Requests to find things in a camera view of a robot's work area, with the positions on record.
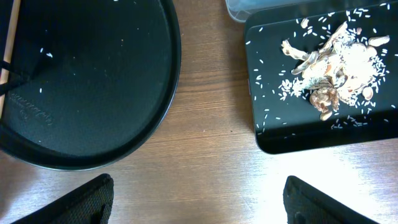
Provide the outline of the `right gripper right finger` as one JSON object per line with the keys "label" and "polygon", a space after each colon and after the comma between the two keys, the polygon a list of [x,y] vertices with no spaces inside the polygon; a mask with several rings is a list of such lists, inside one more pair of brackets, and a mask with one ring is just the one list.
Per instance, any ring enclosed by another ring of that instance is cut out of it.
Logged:
{"label": "right gripper right finger", "polygon": [[287,177],[283,201],[288,224],[377,224],[293,175]]}

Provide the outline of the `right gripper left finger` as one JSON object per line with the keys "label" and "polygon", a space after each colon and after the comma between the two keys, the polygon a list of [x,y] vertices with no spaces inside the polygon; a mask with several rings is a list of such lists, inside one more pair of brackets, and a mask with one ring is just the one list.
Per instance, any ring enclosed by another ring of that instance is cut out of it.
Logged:
{"label": "right gripper left finger", "polygon": [[114,180],[109,174],[101,174],[16,223],[107,224],[113,200]]}

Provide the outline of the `peanut shells and rice scraps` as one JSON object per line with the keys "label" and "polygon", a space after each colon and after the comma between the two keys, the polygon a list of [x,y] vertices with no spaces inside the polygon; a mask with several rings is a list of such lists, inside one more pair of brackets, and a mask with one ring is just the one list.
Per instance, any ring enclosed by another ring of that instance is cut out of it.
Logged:
{"label": "peanut shells and rice scraps", "polygon": [[310,90],[310,102],[326,121],[341,103],[349,104],[354,94],[360,93],[370,100],[375,69],[371,59],[377,48],[386,45],[389,36],[371,37],[367,44],[351,39],[346,22],[340,24],[322,48],[305,52],[291,46],[288,40],[281,43],[283,54],[298,61],[293,75],[302,77],[302,88]]}

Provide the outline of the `wooden chopstick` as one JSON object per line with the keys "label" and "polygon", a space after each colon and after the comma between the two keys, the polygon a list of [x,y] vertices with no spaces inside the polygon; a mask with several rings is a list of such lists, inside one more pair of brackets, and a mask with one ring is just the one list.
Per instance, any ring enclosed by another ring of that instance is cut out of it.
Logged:
{"label": "wooden chopstick", "polygon": [[[12,11],[9,20],[9,27],[7,32],[6,46],[4,50],[3,60],[10,63],[12,59],[12,52],[14,48],[14,40],[16,36],[16,29],[19,17],[19,9],[21,5],[21,0],[13,0]],[[9,71],[2,68],[1,70],[1,85],[7,84],[9,78]],[[4,107],[5,93],[1,93],[1,116]]]}

